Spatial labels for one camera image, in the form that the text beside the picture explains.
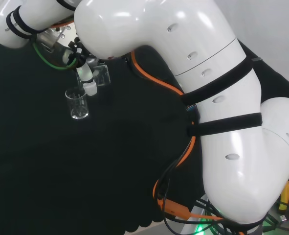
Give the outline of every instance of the green light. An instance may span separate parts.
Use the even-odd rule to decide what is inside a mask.
[[[203,226],[202,226],[201,224],[199,224],[199,225],[197,226],[197,229],[195,230],[195,232],[199,232],[198,235],[204,235],[204,231],[201,232],[202,229],[203,229]]]

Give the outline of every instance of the silver metal part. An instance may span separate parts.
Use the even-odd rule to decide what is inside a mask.
[[[280,220],[281,220],[281,222],[286,222],[287,218],[284,215],[282,215],[282,216],[280,216]]]
[[[48,28],[37,35],[36,42],[44,56],[50,58],[57,65],[64,66],[68,63],[69,55],[73,53],[68,45],[70,42],[74,42],[76,37],[75,24],[71,23],[63,27]]]
[[[50,53],[54,51],[54,46],[62,35],[66,27],[48,28],[37,35],[37,43],[44,46]]]

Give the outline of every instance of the green cable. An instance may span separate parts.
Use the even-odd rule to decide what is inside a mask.
[[[77,59],[75,58],[74,61],[73,61],[70,65],[68,65],[68,66],[66,66],[66,67],[58,67],[58,66],[55,66],[55,65],[51,64],[50,62],[48,62],[48,61],[41,55],[41,53],[39,52],[39,49],[38,49],[38,47],[37,47],[37,45],[36,45],[35,43],[33,43],[32,45],[33,45],[33,48],[35,49],[36,53],[40,56],[40,58],[41,58],[47,65],[49,65],[50,67],[52,67],[52,68],[54,68],[54,69],[56,69],[56,70],[61,70],[61,71],[63,71],[63,70],[68,70],[69,68],[73,67],[73,66],[75,65],[76,61],[77,61]]]

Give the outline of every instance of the orange cable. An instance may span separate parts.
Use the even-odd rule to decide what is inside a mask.
[[[140,67],[140,65],[137,63],[136,58],[135,58],[135,52],[134,52],[134,51],[131,52],[131,58],[132,58],[132,61],[133,61],[134,66],[137,68],[137,70],[138,70],[142,75],[144,75],[145,77],[147,77],[147,78],[150,79],[151,81],[154,81],[154,82],[156,82],[156,83],[158,83],[158,84],[160,84],[160,85],[162,85],[162,86],[164,86],[164,87],[166,87],[166,88],[168,88],[168,89],[173,90],[174,92],[178,93],[179,95],[183,95],[183,92],[180,91],[179,89],[177,89],[176,87],[174,87],[174,86],[172,86],[172,85],[169,85],[169,84],[166,83],[166,82],[160,81],[160,80],[158,80],[157,78],[154,78],[153,76],[151,76],[151,75],[149,75],[147,72],[145,72],[145,71]],[[193,136],[193,137],[192,137],[192,140],[191,140],[191,144],[190,144],[187,152],[185,153],[185,155],[183,156],[183,158],[181,159],[181,161],[178,163],[178,165],[177,165],[176,167],[178,167],[180,164],[182,164],[182,163],[189,157],[190,153],[191,153],[192,150],[193,150],[193,147],[194,147],[194,145],[195,145],[195,142],[196,142],[196,137]],[[156,189],[157,183],[158,183],[158,181],[155,183],[154,188],[153,188],[153,197],[154,197],[154,195],[155,195],[155,189]]]
[[[135,52],[132,51],[131,52],[131,58],[132,58],[132,61],[133,61],[133,64],[134,66],[139,70],[140,73],[142,73],[144,76],[146,76],[148,79],[166,87],[166,88],[169,88],[170,90],[173,90],[174,92],[178,93],[179,95],[183,95],[183,92],[180,91],[179,89],[177,89],[176,87],[173,87],[172,85],[169,85],[168,83],[166,82],[163,82],[163,81],[160,81],[158,80],[157,78],[154,78],[152,77],[151,75],[149,75],[147,72],[145,72],[141,67],[140,65],[137,63],[136,59],[135,59]]]
[[[55,24],[55,25],[52,25],[51,28],[63,27],[63,26],[69,25],[70,23],[74,23],[74,21],[69,21],[67,23],[61,23],[61,24]]]
[[[174,92],[178,93],[179,95],[183,95],[183,92],[180,91],[179,89],[177,89],[176,87],[173,87],[172,85],[169,85],[168,83],[166,82],[163,82],[163,81],[160,81],[156,78],[154,78],[153,76],[149,75],[147,72],[145,72],[141,67],[140,65],[137,63],[136,61],[136,58],[135,58],[135,52],[132,51],[131,52],[131,58],[132,58],[132,61],[133,61],[133,64],[135,65],[135,67],[138,69],[138,71],[144,75],[145,77],[147,77],[148,79],[168,88],[168,89],[171,89],[173,90]],[[181,165],[190,155],[190,153],[192,152],[193,150],[193,147],[195,145],[195,142],[196,142],[196,137],[193,136],[192,139],[191,139],[191,144],[187,150],[187,152],[184,154],[184,156],[182,157],[182,159],[180,160],[180,162],[178,163],[178,165],[176,167],[178,167],[179,165]],[[156,189],[156,186],[157,186],[157,183],[158,183],[158,180],[157,182],[155,183],[154,185],[154,188],[153,188],[153,197],[155,195],[155,189]],[[202,218],[202,219],[211,219],[211,220],[221,220],[223,218],[220,218],[220,217],[216,217],[216,216],[208,216],[208,215],[200,215],[200,214],[193,214],[193,213],[190,213],[190,217],[193,217],[193,218]]]

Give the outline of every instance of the black band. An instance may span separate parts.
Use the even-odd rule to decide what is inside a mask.
[[[252,69],[252,61],[246,57],[241,63],[223,76],[193,92],[183,94],[181,100],[187,106],[204,101],[231,87],[244,78]]]
[[[16,21],[16,23],[18,24],[18,26],[25,32],[27,33],[31,33],[31,34],[38,34],[38,33],[42,33],[44,30],[35,30],[30,28],[28,25],[25,24],[25,22],[22,20],[20,14],[19,14],[19,9],[21,6],[17,7],[16,10],[13,12],[13,17],[14,20]]]
[[[56,0],[60,5],[62,5],[63,7],[65,7],[68,10],[71,11],[75,11],[76,7],[69,5],[67,2],[65,2],[64,0]]]
[[[208,211],[205,211],[205,214],[206,214],[206,215],[212,215],[212,214],[209,213]],[[229,228],[230,230],[233,230],[233,231],[235,231],[235,232],[244,232],[244,231],[246,232],[246,231],[249,231],[249,230],[251,230],[251,229],[256,228],[257,226],[261,227],[261,228],[258,228],[257,231],[254,231],[254,232],[253,232],[253,234],[256,234],[257,232],[260,232],[260,229],[263,230],[263,221],[266,219],[266,217],[267,217],[267,214],[266,214],[266,216],[265,216],[262,220],[257,221],[257,222],[252,223],[252,224],[238,224],[238,223],[235,223],[235,222],[233,222],[233,221],[231,221],[231,220],[225,219],[224,225],[225,225],[227,228]],[[218,230],[218,233],[224,234],[223,229],[220,228],[219,226],[216,226],[216,227],[214,227],[214,228],[215,228],[215,230]]]
[[[24,34],[22,32],[20,32],[18,29],[16,29],[16,27],[13,25],[12,21],[11,21],[11,15],[14,11],[12,11],[11,13],[9,13],[6,17],[6,23],[7,26],[9,27],[9,29],[15,33],[17,36],[21,37],[21,38],[25,38],[25,39],[30,39],[32,37],[32,35],[27,35]]]
[[[262,114],[247,114],[205,122],[188,128],[189,136],[208,136],[229,131],[258,127],[263,124]]]

